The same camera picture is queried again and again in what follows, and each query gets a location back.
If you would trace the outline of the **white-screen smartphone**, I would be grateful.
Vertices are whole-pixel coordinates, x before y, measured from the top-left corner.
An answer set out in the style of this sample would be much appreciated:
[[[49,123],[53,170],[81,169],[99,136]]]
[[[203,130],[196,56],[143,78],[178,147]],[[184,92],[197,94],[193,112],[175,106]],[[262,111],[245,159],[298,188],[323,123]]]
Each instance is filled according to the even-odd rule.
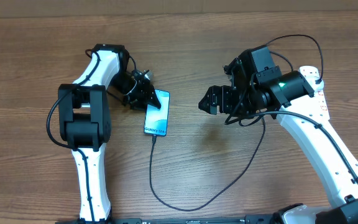
[[[167,135],[168,111],[170,93],[163,90],[156,90],[157,98],[161,104],[160,109],[148,105],[145,115],[144,133],[156,136]]]

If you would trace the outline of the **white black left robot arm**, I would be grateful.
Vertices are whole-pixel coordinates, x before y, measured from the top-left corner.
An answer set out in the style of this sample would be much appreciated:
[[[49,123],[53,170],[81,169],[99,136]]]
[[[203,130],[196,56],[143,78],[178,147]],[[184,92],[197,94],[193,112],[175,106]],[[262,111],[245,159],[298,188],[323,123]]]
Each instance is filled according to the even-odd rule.
[[[133,58],[123,45],[96,44],[85,52],[89,65],[73,83],[59,86],[52,108],[58,110],[60,146],[71,150],[78,173],[81,206],[76,223],[113,223],[104,168],[112,129],[108,88],[121,93],[121,103],[132,110],[161,108],[162,103],[147,71],[128,72]]]

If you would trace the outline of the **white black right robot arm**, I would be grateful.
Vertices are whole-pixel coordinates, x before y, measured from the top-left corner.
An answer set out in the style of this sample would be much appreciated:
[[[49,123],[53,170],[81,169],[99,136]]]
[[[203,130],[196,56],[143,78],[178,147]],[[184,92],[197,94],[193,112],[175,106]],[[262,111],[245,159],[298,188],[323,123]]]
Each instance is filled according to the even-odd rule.
[[[229,86],[211,86],[198,107],[227,114],[227,124],[271,116],[286,129],[316,171],[329,207],[301,203],[269,215],[267,223],[358,223],[358,161],[329,122],[324,83],[304,66],[282,73],[266,45],[243,51],[224,66]]]

